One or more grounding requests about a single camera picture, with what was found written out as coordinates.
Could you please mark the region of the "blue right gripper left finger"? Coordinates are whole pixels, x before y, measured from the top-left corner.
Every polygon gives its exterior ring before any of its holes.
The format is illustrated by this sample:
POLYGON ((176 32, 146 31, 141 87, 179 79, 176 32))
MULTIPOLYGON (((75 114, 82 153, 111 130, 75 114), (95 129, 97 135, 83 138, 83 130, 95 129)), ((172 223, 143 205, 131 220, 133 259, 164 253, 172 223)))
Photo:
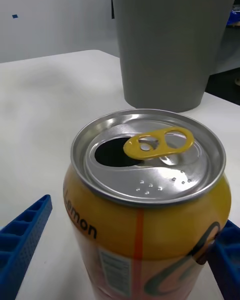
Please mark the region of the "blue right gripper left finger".
POLYGON ((52 212, 44 195, 0 230, 0 298, 17 297, 43 230, 52 212))

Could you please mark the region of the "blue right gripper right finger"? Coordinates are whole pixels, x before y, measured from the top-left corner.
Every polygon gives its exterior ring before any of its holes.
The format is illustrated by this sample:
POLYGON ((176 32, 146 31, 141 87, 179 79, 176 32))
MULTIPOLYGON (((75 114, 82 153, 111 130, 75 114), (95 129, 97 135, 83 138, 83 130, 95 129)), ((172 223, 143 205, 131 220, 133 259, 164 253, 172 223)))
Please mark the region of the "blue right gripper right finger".
POLYGON ((208 254, 208 264, 225 300, 240 300, 240 228, 230 220, 208 254))

